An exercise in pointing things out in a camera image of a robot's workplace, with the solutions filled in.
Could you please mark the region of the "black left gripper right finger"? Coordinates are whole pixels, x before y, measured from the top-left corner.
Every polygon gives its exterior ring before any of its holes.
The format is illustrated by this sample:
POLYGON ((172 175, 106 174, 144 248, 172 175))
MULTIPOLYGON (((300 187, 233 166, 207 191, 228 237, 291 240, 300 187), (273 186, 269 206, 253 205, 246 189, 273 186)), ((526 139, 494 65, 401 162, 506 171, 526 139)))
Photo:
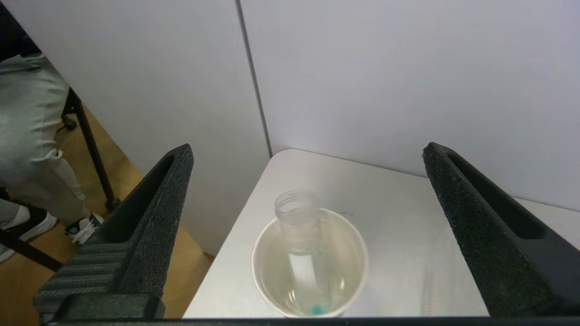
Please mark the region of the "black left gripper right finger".
POLYGON ((433 190, 491 317, 577 317, 580 254, 448 147, 423 149, 433 190))

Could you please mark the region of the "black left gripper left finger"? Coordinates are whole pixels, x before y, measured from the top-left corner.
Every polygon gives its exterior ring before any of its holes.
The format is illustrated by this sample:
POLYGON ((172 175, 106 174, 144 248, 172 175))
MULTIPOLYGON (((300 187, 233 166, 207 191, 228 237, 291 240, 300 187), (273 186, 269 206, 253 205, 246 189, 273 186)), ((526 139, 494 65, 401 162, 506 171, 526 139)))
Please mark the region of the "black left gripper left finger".
POLYGON ((170 150, 34 297, 41 320, 161 318, 189 186, 190 145, 170 150))

